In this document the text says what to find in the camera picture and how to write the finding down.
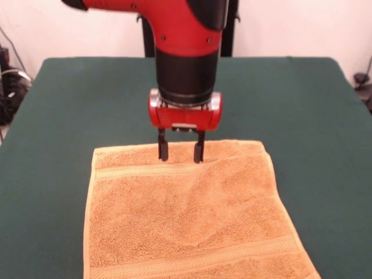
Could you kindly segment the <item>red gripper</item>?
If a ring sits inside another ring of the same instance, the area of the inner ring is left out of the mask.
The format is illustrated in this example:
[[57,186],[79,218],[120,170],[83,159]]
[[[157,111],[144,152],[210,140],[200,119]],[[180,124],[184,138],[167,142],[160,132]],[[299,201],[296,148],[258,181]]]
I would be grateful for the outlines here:
[[158,129],[159,159],[166,162],[169,158],[168,142],[165,129],[196,130],[197,143],[194,146],[194,162],[203,162],[205,131],[216,130],[223,110],[222,94],[213,92],[208,103],[193,108],[173,106],[164,102],[159,90],[153,88],[149,92],[148,112],[153,126]]

